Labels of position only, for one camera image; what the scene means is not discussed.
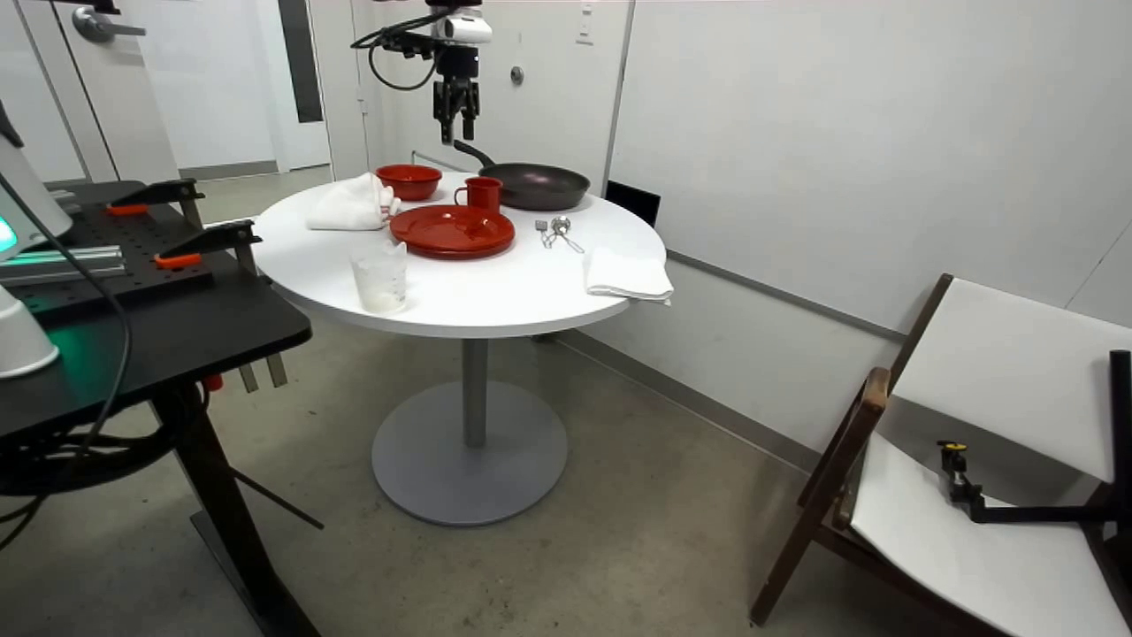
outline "white cloth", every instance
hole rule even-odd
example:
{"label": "white cloth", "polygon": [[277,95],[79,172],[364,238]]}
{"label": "white cloth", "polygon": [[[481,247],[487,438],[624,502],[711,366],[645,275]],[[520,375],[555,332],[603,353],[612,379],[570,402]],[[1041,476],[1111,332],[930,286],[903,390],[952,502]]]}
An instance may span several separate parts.
{"label": "white cloth", "polygon": [[664,254],[587,250],[587,293],[672,305]]}
{"label": "white cloth", "polygon": [[362,172],[327,191],[309,212],[309,228],[383,228],[395,207],[392,187],[377,176]]}

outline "plate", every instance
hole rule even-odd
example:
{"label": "plate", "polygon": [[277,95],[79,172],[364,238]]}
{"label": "plate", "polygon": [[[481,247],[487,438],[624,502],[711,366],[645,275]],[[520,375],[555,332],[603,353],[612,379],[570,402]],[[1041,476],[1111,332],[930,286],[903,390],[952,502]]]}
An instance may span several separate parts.
{"label": "plate", "polygon": [[429,257],[485,257],[506,250],[515,225],[498,212],[425,204],[392,215],[392,238]]}

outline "wooden chair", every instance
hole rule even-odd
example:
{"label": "wooden chair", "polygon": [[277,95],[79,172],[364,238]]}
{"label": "wooden chair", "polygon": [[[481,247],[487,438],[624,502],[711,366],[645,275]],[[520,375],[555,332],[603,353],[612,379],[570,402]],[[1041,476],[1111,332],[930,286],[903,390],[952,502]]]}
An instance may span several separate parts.
{"label": "wooden chair", "polygon": [[[1018,338],[1017,332],[994,337],[992,327],[1002,324],[1002,317],[1025,317],[1025,324],[1018,324],[1025,338]],[[1033,344],[1033,327],[1044,327],[1053,344]],[[1106,349],[1127,345],[1132,327],[941,275],[895,364],[874,366],[864,379],[835,438],[803,484],[801,520],[785,539],[772,576],[754,596],[750,618],[769,621],[803,550],[811,548],[811,541],[816,541],[853,565],[868,565],[880,580],[919,594],[923,600],[935,600],[941,607],[941,618],[966,621],[966,628],[1041,633],[1075,621],[1078,611],[1087,611],[1084,621],[1092,626],[1078,626],[1078,633],[1127,633],[1127,621],[1123,615],[1125,603],[1113,603],[1113,596],[1125,600],[1123,580],[1111,576],[1111,569],[1092,569],[1096,559],[1090,548],[1103,548],[1096,523],[1090,523],[1090,533],[1066,523],[973,523],[943,498],[941,481],[930,465],[916,462],[914,455],[895,449],[888,435],[880,435],[888,428],[897,428],[897,416],[916,405],[919,412],[956,416],[1066,465],[1111,481],[1111,462],[1101,465],[1103,460],[1111,460],[1111,416],[1101,416],[1106,386],[1096,390],[1103,375],[1092,362],[1106,362]],[[1044,550],[1025,559],[1025,541],[1044,548],[1053,544],[1057,555]],[[930,550],[938,550],[941,559],[949,550],[963,550],[958,562],[976,555],[973,562],[994,562],[1006,572],[963,569],[956,562],[916,562]],[[1066,607],[1066,600],[1044,603],[1025,583],[1025,592],[994,594],[994,588],[1017,588],[1018,576],[1073,576],[1075,592],[1068,596],[1075,596],[1078,607]]]}

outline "red bowl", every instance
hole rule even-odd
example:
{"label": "red bowl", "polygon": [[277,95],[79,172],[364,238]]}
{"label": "red bowl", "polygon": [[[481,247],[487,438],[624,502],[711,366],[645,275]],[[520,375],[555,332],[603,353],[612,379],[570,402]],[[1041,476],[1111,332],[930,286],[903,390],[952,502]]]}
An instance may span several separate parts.
{"label": "red bowl", "polygon": [[425,200],[436,195],[436,183],[440,183],[440,169],[422,162],[390,162],[390,165],[377,165],[374,172],[387,187],[392,187],[400,200]]}

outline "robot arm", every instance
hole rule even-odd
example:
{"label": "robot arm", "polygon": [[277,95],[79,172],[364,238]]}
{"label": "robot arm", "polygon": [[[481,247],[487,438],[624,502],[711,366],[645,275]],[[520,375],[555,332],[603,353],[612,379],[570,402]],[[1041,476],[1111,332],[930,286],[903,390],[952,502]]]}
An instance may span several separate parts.
{"label": "robot arm", "polygon": [[432,15],[377,28],[355,43],[355,50],[390,50],[403,57],[436,61],[432,117],[440,135],[454,142],[454,121],[465,121],[465,136],[473,136],[481,114],[479,44],[493,40],[493,24],[473,10],[481,0],[425,0]]}

